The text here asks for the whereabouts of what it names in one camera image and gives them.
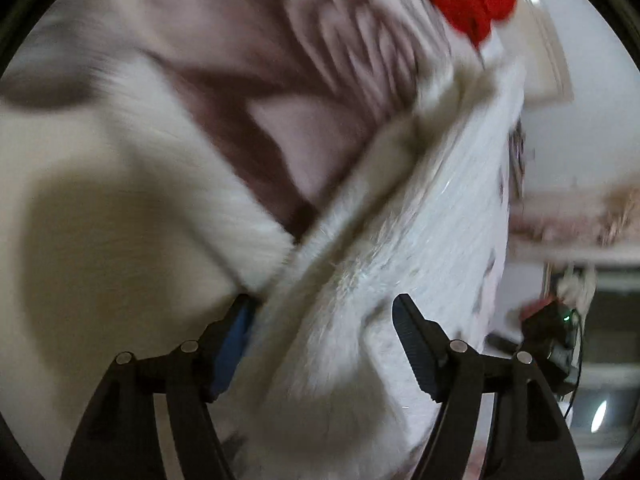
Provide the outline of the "white fluffy knit sweater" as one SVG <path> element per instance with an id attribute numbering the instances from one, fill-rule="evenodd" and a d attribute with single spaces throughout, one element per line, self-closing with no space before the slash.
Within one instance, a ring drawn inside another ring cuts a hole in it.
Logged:
<path id="1" fill-rule="evenodd" d="M 393 479 L 436 417 L 392 322 L 407 294 L 477 339 L 504 259 L 519 62 L 450 68 L 382 129 L 278 274 L 216 417 L 240 479 Z"/>

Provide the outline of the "black device with green light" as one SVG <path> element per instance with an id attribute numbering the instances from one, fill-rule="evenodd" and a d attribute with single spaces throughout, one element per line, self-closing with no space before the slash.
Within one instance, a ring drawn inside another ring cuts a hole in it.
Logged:
<path id="1" fill-rule="evenodd" d="M 557 396 L 573 392 L 579 382 L 582 319 L 556 297 L 530 304 L 520 315 L 521 348 L 534 357 L 549 388 Z"/>

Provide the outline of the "grey floral fleece blanket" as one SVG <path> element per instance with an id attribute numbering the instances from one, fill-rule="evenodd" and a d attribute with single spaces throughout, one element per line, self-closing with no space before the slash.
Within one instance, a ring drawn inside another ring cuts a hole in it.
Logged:
<path id="1" fill-rule="evenodd" d="M 420 85 L 499 61 L 428 0 L 58 0 L 1 81 L 1 408 L 40 472 L 117 352 L 261 308 Z"/>

